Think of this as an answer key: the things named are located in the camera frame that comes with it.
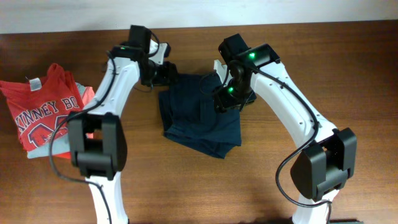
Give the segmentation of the navy blue shorts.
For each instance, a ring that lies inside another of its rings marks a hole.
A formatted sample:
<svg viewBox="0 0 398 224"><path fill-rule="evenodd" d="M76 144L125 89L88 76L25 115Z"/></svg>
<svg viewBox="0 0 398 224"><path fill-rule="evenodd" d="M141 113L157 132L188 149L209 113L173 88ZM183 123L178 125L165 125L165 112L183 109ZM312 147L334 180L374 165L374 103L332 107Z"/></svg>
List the navy blue shorts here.
<svg viewBox="0 0 398 224"><path fill-rule="evenodd" d="M209 92L221 85L213 73L180 74L178 82L159 93L159 110L164 137L183 146L218 159L242 145L241 122L238 110L217 113Z"/></svg>

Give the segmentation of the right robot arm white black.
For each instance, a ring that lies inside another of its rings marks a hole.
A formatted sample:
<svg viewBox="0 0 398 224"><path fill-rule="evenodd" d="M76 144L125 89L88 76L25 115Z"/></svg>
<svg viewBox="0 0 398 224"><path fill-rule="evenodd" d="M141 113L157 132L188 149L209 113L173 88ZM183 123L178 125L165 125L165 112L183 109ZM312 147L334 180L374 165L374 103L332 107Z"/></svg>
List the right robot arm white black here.
<svg viewBox="0 0 398 224"><path fill-rule="evenodd" d="M215 111L243 110L261 97L293 139L296 150L278 166L275 183L297 206L289 223L331 223L332 201L354 174L357 137L338 129L305 97L268 44L250 48L240 34L218 47Z"/></svg>

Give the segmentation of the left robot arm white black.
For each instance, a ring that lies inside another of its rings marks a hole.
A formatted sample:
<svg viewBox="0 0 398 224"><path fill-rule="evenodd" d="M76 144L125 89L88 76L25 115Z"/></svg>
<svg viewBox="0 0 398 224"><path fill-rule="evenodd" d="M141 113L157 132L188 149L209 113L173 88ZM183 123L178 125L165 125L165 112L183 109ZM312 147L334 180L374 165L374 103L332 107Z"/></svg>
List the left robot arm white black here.
<svg viewBox="0 0 398 224"><path fill-rule="evenodd" d="M72 164L90 187L98 223L129 223L121 190L127 161L121 115L136 83L153 88L177 82L175 64L165 61L170 51L150 29L132 25L127 41L108 52L106 73L93 100L68 116Z"/></svg>

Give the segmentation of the grey folded t-shirt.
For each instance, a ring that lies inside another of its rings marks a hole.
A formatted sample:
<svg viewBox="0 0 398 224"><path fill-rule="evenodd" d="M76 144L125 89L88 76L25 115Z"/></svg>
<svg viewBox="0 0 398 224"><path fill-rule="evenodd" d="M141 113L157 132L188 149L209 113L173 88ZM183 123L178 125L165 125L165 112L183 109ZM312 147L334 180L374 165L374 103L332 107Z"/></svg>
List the grey folded t-shirt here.
<svg viewBox="0 0 398 224"><path fill-rule="evenodd" d="M78 92L82 98L83 94L86 90L86 87L77 82L75 84L76 84L76 86L78 88ZM38 157L47 157L47 156L49 156L49 152L50 152L49 150L50 150L50 143L46 143L43 146L40 146L32 151L29 151L27 153L27 158L35 159ZM63 134L61 137L56 138L53 141L53 144L52 144L52 155L53 156L62 156L64 154L68 155L69 152L70 152L70 145L69 145L68 134Z"/></svg>

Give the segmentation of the red printed t-shirt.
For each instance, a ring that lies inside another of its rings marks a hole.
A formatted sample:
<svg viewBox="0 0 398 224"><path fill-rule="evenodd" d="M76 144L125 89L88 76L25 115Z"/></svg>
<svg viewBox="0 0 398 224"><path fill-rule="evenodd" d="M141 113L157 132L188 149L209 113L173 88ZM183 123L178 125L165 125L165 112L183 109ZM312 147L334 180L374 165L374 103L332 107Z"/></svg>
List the red printed t-shirt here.
<svg viewBox="0 0 398 224"><path fill-rule="evenodd" d="M33 91L30 82L1 82L19 141L28 152L48 143L69 112L84 107L72 73L56 63L49 66L46 76L32 82L41 84L40 89Z"/></svg>

